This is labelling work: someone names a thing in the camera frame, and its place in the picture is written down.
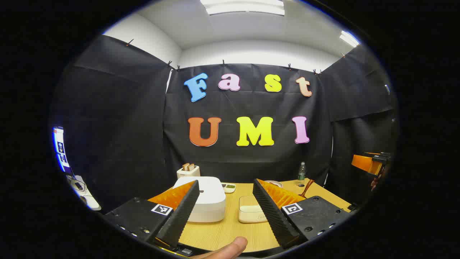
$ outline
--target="foam letter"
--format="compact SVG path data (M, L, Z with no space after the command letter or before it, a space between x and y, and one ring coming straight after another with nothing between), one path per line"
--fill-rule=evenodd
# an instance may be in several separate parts
M236 121L240 124L240 140L236 142L237 146L248 146L246 135L249 136L253 146L257 143L260 136L259 145L273 146L275 143L271 138L271 123L273 119L270 117L262 117L257 125L254 127L253 122L249 117L239 117Z
M292 118L292 121L295 123L295 129L297 131L297 138L294 140L296 144L308 143L310 139L307 137L307 131L305 129L305 121L307 118L303 116L298 116Z
M196 102L206 96L206 93L200 90L200 88L206 89L206 83L203 79L207 79L207 74L201 73L184 82L184 85L189 87L189 91L192 94L192 102Z
M222 81L219 82L219 88L222 90L238 91L240 87L240 77L235 74L225 74L221 77Z
M222 121L222 119L217 117L211 117L207 119L207 121L211 124L211 133L209 134L209 138L202 139L201 124L204 122L204 119L192 117L188 120L188 122L190 123L189 138L195 146L208 147L214 145L214 143L216 143L217 141L217 136L219 134L219 123Z
M265 76L265 89L269 92L279 92L281 91L281 78L279 75L266 75Z
M309 81L305 81L305 77L301 77L295 81L296 83L299 83L300 87L300 92L306 96L310 97L311 96L311 91L308 90L307 85L310 85Z

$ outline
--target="table surface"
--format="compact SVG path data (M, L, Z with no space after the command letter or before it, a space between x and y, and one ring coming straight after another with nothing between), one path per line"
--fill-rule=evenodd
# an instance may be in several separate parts
M283 188L301 194L304 187L297 186L296 180L281 182ZM187 222L179 242L191 247L205 250L217 250L231 243L237 236L247 239L247 246L244 252L253 252L279 247L268 222L260 223L241 223L238 221L238 206L241 196L253 195L252 183L235 183L236 189L231 194L225 194L225 217L219 222L212 223L193 223ZM305 197L321 196L337 207L350 212L350 203L339 198L323 187L313 183L308 188Z

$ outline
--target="small plate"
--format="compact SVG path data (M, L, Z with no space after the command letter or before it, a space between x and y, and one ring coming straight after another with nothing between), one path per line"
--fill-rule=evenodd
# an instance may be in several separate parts
M280 188L283 188L283 184L280 183L280 182L272 181L272 180L267 180L266 182L270 182L270 183L272 183L272 184L274 184L274 185L277 185L277 186L280 187Z

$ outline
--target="white ceiling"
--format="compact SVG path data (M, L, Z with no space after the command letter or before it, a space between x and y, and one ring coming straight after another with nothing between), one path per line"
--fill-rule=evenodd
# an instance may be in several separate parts
M284 41L341 57L353 47L339 39L341 28L298 0L284 0L285 16L238 12L208 15L200 0L162 0L138 11L182 49L219 41Z

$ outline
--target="white box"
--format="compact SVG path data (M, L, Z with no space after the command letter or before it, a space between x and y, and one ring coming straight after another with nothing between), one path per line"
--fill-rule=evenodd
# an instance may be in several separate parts
M181 177L173 188L198 180L200 195L196 200L189 222L216 222L225 216L225 193L216 177Z
M195 165L192 171L184 171L182 168L177 170L177 179L184 176L200 176L200 167Z

